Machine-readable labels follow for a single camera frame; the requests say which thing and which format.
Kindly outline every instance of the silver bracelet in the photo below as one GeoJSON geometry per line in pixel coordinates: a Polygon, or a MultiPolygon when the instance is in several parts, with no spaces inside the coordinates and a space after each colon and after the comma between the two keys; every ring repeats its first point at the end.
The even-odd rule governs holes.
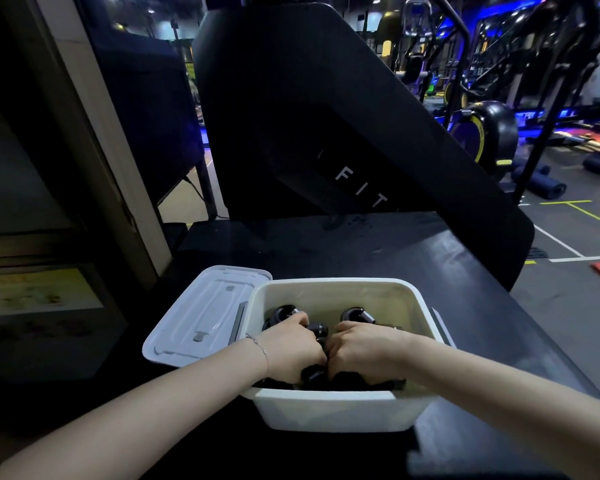
{"type": "Polygon", "coordinates": [[[259,343],[259,341],[253,337],[252,335],[245,333],[244,336],[247,339],[252,339],[253,343],[256,344],[258,347],[260,347],[260,350],[262,350],[263,354],[264,354],[264,358],[267,360],[267,373],[269,373],[269,356],[267,355],[267,351],[264,350],[264,347],[261,345],[261,343],[259,343]]]}

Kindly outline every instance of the white plastic container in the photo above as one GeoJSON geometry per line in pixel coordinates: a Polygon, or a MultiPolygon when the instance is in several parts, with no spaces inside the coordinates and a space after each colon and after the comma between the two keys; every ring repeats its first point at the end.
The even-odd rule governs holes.
{"type": "MultiPolygon", "coordinates": [[[[380,324],[443,342],[419,291],[401,280],[383,278],[316,278],[261,284],[249,299],[237,338],[262,330],[264,318],[277,306],[293,304],[312,322],[328,325],[343,310],[362,306],[380,324]]],[[[323,433],[382,433],[410,428],[437,396],[409,384],[404,391],[325,392],[252,387],[252,399],[265,423],[287,431],[323,433]]]]}
{"type": "MultiPolygon", "coordinates": [[[[439,342],[433,318],[419,291],[401,280],[384,278],[316,278],[273,281],[261,269],[213,266],[180,295],[144,341],[152,362],[183,367],[244,338],[257,335],[273,309],[293,304],[312,322],[330,330],[340,314],[362,306],[380,324],[400,326],[439,342]]],[[[447,341],[452,344],[448,333],[447,341]]],[[[407,382],[403,391],[325,392],[251,387],[264,421],[274,429],[325,433],[403,431],[436,396],[407,382]]]]}

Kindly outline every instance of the black table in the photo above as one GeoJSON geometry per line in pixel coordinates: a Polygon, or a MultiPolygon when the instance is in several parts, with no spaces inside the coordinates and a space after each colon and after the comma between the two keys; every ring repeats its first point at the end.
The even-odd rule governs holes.
{"type": "MultiPolygon", "coordinates": [[[[600,398],[536,322],[436,214],[370,214],[195,224],[155,290],[155,309],[132,326],[104,374],[120,388],[169,370],[140,356],[144,338],[203,269],[266,269],[274,279],[387,277],[414,284],[460,349],[600,398]]],[[[274,431],[238,398],[174,447],[147,477],[183,472],[323,476],[524,478],[559,474],[508,437],[439,399],[405,433],[334,435],[274,431]]]]}

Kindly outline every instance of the white lid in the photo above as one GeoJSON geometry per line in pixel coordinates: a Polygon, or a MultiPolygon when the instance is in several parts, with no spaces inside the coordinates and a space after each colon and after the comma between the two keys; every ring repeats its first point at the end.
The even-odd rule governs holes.
{"type": "Polygon", "coordinates": [[[146,338],[142,354],[152,362],[183,367],[218,352],[235,341],[252,291],[272,279],[263,269],[206,268],[146,338]]]}

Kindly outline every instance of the person's right hand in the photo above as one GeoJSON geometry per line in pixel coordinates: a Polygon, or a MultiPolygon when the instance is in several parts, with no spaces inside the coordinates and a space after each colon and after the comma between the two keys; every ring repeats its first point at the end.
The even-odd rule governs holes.
{"type": "Polygon", "coordinates": [[[345,321],[336,325],[326,352],[329,377],[358,372],[369,384],[407,379],[406,350],[413,334],[390,327],[345,321]]]}
{"type": "Polygon", "coordinates": [[[314,364],[324,365],[327,356],[307,330],[309,318],[300,312],[266,329],[256,338],[267,351],[269,368],[267,377],[288,384],[298,384],[305,367],[314,364]]]}

